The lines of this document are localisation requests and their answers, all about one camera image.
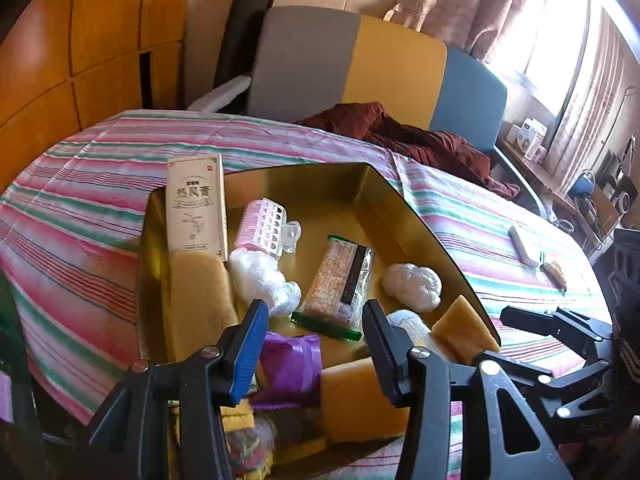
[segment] plastic bag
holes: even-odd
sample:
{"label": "plastic bag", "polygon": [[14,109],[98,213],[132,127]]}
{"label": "plastic bag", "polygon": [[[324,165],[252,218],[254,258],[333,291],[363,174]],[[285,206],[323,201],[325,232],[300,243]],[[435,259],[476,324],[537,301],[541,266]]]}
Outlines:
{"label": "plastic bag", "polygon": [[241,247],[229,255],[229,266],[234,290],[247,305],[263,300],[270,316],[288,316],[300,303],[300,287],[286,281],[277,261],[268,254]]}
{"label": "plastic bag", "polygon": [[382,275],[385,292],[416,312],[431,312],[440,304],[442,282],[429,267],[392,264]]}
{"label": "plastic bag", "polygon": [[374,253],[336,235],[329,235],[328,240],[329,248],[305,301],[291,320],[314,332],[359,341]]}
{"label": "plastic bag", "polygon": [[260,391],[251,398],[254,410],[320,405],[322,357],[318,334],[285,337],[267,332],[260,365],[269,384],[260,384]]}

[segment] window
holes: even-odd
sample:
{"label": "window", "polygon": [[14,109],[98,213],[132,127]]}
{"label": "window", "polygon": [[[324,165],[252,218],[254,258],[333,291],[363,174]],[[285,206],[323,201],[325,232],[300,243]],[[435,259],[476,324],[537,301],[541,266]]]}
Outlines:
{"label": "window", "polygon": [[578,62],[587,6],[588,0],[526,0],[490,53],[489,68],[557,115]]}

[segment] striped bedsheet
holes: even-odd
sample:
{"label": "striped bedsheet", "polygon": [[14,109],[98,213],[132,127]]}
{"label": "striped bedsheet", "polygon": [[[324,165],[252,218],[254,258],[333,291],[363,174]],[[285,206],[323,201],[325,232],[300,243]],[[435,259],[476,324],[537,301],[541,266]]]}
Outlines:
{"label": "striped bedsheet", "polygon": [[[136,258],[149,192],[164,185],[168,158],[213,152],[222,153],[225,171],[372,164],[455,259],[508,356],[555,374],[582,365],[554,339],[502,326],[500,311],[508,304],[537,311],[565,306],[609,320],[594,273],[572,238],[473,184],[321,130],[223,114],[130,111],[57,143],[0,199],[1,264],[14,288],[31,371],[85,423],[138,357]],[[508,236],[514,222],[559,259],[566,293],[518,261]]]}

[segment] pink hair roller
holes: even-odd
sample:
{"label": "pink hair roller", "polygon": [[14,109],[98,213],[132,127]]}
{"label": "pink hair roller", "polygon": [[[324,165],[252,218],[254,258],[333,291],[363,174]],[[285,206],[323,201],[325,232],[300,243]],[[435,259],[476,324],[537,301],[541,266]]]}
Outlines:
{"label": "pink hair roller", "polygon": [[280,204],[267,198],[249,202],[244,208],[234,247],[262,251],[279,260],[286,222],[287,212]]}

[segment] white box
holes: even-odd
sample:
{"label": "white box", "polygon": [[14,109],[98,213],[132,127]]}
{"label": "white box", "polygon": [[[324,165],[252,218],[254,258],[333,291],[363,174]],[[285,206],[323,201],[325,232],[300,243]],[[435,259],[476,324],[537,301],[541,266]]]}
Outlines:
{"label": "white box", "polygon": [[518,135],[516,138],[516,145],[521,153],[526,153],[531,145],[531,141],[535,139],[536,131],[531,128],[529,124],[524,123],[522,127],[518,130]]}
{"label": "white box", "polygon": [[512,124],[511,128],[509,129],[509,133],[507,134],[507,142],[510,142],[511,144],[515,144],[516,139],[518,138],[519,131],[520,131],[520,127],[516,126],[515,124]]}
{"label": "white box", "polygon": [[207,251],[228,259],[222,156],[167,161],[166,238],[169,252]]}
{"label": "white box", "polygon": [[537,150],[536,150],[536,154],[533,156],[533,158],[531,159],[531,161],[535,164],[541,164],[544,162],[545,160],[545,155],[546,155],[546,149],[543,148],[542,146],[538,146]]}
{"label": "white box", "polygon": [[535,137],[533,137],[529,144],[529,147],[527,148],[527,151],[524,153],[524,158],[526,158],[527,160],[533,160],[533,157],[536,155],[536,152],[540,147],[540,144],[542,143],[542,139],[544,138],[545,135],[542,132],[536,131]]}

